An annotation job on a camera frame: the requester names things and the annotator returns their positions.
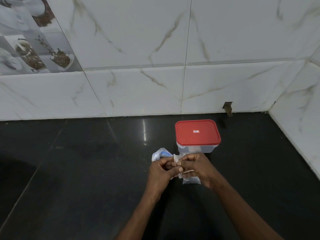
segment red lid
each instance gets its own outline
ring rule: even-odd
[[[182,146],[216,146],[221,142],[217,125],[213,120],[178,121],[176,139]]]

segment brown plastic sticking from hole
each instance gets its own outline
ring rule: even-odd
[[[223,109],[226,111],[227,115],[229,117],[232,116],[232,108],[231,108],[231,104],[232,102],[225,102],[224,105],[223,105]]]

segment person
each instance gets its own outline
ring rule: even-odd
[[[191,153],[183,156],[177,165],[173,157],[160,158],[151,163],[143,196],[116,240],[142,238],[154,206],[170,179],[179,173],[184,178],[199,177],[202,185],[216,192],[241,239],[283,239],[242,199],[203,153]]]

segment container with red lid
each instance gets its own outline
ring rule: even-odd
[[[210,153],[221,142],[213,120],[184,120],[176,123],[176,139],[180,153]]]

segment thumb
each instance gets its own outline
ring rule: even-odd
[[[170,177],[177,176],[179,173],[182,173],[183,168],[182,167],[173,167],[172,169],[168,170]]]

